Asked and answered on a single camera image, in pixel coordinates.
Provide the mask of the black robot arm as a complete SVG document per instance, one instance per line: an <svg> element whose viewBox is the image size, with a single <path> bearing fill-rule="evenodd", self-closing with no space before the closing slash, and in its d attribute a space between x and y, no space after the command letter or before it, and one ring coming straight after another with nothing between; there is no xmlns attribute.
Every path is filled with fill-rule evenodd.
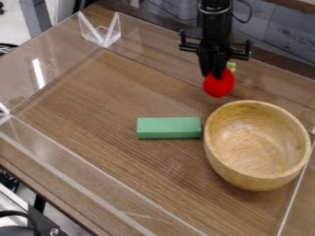
<svg viewBox="0 0 315 236"><path fill-rule="evenodd" d="M196 54L202 76L220 79L230 58L248 60L252 41L232 42L232 0L198 0L196 27L178 32L178 49Z"/></svg>

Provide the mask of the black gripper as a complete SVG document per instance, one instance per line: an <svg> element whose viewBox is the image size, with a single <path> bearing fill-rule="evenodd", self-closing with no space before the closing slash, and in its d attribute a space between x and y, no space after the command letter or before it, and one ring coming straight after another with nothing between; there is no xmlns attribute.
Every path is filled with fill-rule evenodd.
<svg viewBox="0 0 315 236"><path fill-rule="evenodd" d="M196 27L178 33L181 51L197 54L200 72L222 76L229 58L248 60L250 41L236 44L229 41L232 10L229 8L200 8L196 12Z"/></svg>

